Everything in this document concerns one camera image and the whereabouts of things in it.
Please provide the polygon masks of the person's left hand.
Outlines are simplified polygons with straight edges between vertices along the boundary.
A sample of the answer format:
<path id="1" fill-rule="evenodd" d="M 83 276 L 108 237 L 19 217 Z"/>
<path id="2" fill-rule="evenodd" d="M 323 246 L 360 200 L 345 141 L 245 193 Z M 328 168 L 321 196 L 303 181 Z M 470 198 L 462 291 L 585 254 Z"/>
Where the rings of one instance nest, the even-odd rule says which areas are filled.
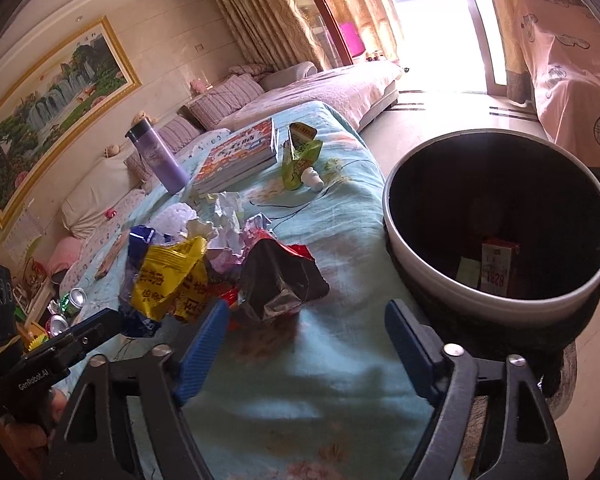
<path id="1" fill-rule="evenodd" d="M 55 426 L 60 422 L 62 414 L 68 403 L 68 398 L 58 388 L 50 388 L 46 396 L 46 418 L 50 426 Z"/>

